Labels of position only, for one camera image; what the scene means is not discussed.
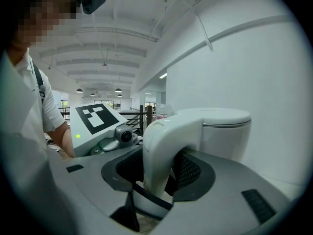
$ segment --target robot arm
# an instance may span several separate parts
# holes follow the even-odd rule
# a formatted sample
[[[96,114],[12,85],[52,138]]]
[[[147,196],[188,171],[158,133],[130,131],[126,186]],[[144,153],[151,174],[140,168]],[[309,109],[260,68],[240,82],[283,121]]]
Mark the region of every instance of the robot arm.
[[[150,124],[143,138],[144,188],[163,195],[176,154],[188,147],[199,150],[203,117],[174,115]]]

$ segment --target person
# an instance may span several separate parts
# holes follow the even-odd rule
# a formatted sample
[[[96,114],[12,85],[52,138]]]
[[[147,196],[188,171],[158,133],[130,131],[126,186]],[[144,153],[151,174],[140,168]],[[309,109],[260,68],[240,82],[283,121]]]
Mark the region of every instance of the person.
[[[40,94],[38,86],[38,77],[36,76],[37,67],[34,65],[32,58],[29,56],[29,47],[35,42],[41,41],[49,30],[53,29],[53,26],[61,23],[64,19],[70,18],[73,9],[76,9],[77,4],[75,0],[37,0],[34,4],[30,1],[30,6],[25,11],[22,9],[23,19],[19,21],[19,25],[16,28],[13,38],[9,45],[2,53],[2,68],[1,78],[6,80],[6,76],[10,75],[14,77],[18,75],[21,79],[15,78],[19,81],[19,87],[21,91],[31,91],[32,96],[35,97],[32,105],[24,104],[16,106],[18,109],[10,109],[15,116],[25,116],[25,119],[21,119],[19,122],[23,122],[20,126],[20,132],[22,136],[33,139],[39,142],[43,147],[46,147],[44,132],[51,137],[51,139],[61,147],[69,157],[75,157],[70,127],[62,117],[59,109],[57,108],[52,94],[51,85],[48,77],[40,70],[40,77],[42,79],[43,94]],[[11,84],[8,84],[5,90],[13,93],[10,90]],[[12,95],[11,99],[19,101],[17,95]],[[16,118],[12,118],[8,125],[16,125]]]

